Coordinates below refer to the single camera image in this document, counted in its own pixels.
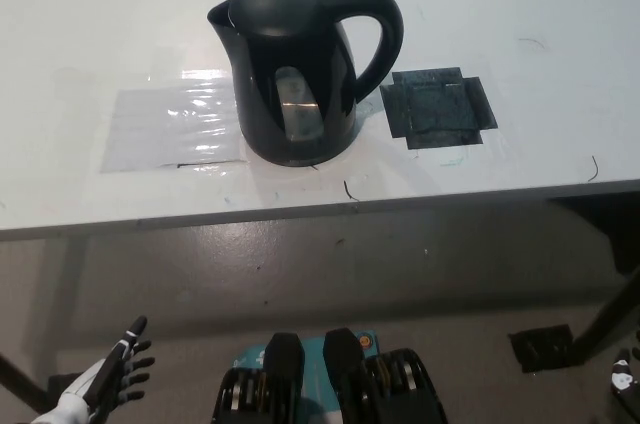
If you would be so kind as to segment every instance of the gray floor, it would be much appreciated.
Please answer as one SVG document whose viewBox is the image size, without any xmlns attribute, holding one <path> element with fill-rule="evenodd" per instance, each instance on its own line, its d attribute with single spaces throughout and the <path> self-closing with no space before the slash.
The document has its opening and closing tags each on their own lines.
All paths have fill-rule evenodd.
<svg viewBox="0 0 640 424">
<path fill-rule="evenodd" d="M 452 424 L 622 423 L 617 347 L 523 375 L 507 339 L 579 332 L 622 282 L 604 237 L 546 203 L 0 243 L 0 352 L 44 382 L 86 368 L 145 313 L 148 394 L 110 422 L 204 424 L 244 347 L 349 325 L 375 329 L 383 350 L 415 349 Z M 3 389 L 0 412 L 34 417 Z"/>
</svg>

